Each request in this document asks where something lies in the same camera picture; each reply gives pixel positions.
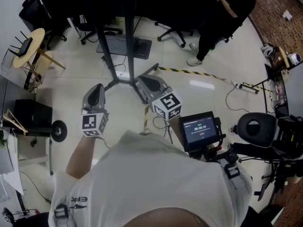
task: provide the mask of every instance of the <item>buckle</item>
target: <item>buckle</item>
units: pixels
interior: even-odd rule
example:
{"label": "buckle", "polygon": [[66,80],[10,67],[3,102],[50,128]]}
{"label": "buckle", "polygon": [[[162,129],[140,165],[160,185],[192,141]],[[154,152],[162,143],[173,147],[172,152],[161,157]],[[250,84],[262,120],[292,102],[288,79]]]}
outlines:
{"label": "buckle", "polygon": [[226,172],[228,179],[232,179],[240,175],[238,167],[234,164],[226,164],[224,167],[224,171]]}

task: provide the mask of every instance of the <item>desk leg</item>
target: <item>desk leg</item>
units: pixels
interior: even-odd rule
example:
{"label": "desk leg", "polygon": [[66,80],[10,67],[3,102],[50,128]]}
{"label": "desk leg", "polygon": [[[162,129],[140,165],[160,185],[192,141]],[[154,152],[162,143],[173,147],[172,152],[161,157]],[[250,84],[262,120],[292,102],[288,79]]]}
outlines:
{"label": "desk leg", "polygon": [[31,72],[33,73],[34,77],[37,79],[37,81],[38,81],[40,84],[42,84],[40,78],[38,77],[38,74],[35,72],[33,66],[31,65],[31,63],[27,62],[27,64],[28,64],[28,66],[29,66]]}
{"label": "desk leg", "polygon": [[62,66],[59,62],[55,61],[52,57],[49,57],[47,54],[44,53],[43,50],[41,50],[40,48],[37,50],[37,52],[44,56],[45,58],[49,59],[51,62],[55,63],[57,66],[60,66],[61,68],[63,68],[64,70],[66,69],[64,66]]}

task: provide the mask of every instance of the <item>yellow and black tape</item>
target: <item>yellow and black tape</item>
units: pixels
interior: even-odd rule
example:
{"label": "yellow and black tape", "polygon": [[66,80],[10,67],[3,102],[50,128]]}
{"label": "yellow and black tape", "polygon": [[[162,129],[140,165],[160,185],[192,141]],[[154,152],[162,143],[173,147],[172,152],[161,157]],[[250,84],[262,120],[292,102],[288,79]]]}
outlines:
{"label": "yellow and black tape", "polygon": [[147,120],[148,120],[147,114],[148,114],[148,111],[149,111],[149,106],[146,106],[145,111],[144,111],[144,130],[147,127]]}
{"label": "yellow and black tape", "polygon": [[[249,86],[249,87],[253,86],[252,84],[249,84],[249,83],[246,83],[246,82],[243,82],[243,84],[246,85],[246,86]],[[260,90],[263,90],[263,87],[256,86],[256,88],[260,89]],[[272,93],[272,91],[269,90],[269,89],[265,89],[265,91]]]}
{"label": "yellow and black tape", "polygon": [[216,77],[215,75],[207,74],[207,73],[203,73],[203,72],[190,71],[190,70],[179,70],[179,69],[164,68],[164,67],[158,67],[158,69],[166,70],[166,71],[174,71],[174,72],[183,72],[183,73],[188,73],[188,74],[197,74],[197,75],[207,76],[207,77],[211,77],[211,78],[216,78],[221,81],[226,81],[226,79],[224,79],[224,78]]}

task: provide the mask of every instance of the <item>white sneaker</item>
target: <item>white sneaker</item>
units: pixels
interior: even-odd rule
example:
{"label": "white sneaker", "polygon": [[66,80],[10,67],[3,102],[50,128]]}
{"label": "white sneaker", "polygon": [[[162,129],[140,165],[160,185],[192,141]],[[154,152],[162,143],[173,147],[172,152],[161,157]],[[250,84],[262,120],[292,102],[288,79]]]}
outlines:
{"label": "white sneaker", "polygon": [[189,44],[189,47],[190,47],[193,51],[199,53],[199,45],[196,45],[196,44],[194,44],[194,43],[190,43],[190,44]]}
{"label": "white sneaker", "polygon": [[198,60],[197,57],[189,59],[186,62],[189,66],[198,66],[198,65],[202,65],[203,63],[203,61]]}

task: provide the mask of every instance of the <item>strap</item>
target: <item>strap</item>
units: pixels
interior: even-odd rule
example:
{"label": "strap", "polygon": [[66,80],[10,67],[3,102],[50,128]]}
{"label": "strap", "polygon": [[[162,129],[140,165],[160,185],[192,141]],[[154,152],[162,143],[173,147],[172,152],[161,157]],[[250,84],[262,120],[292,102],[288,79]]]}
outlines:
{"label": "strap", "polygon": [[241,178],[240,170],[235,164],[229,163],[226,159],[220,159],[218,163],[224,169],[224,172],[227,174],[228,179],[231,180],[235,189],[246,186],[246,182]]}

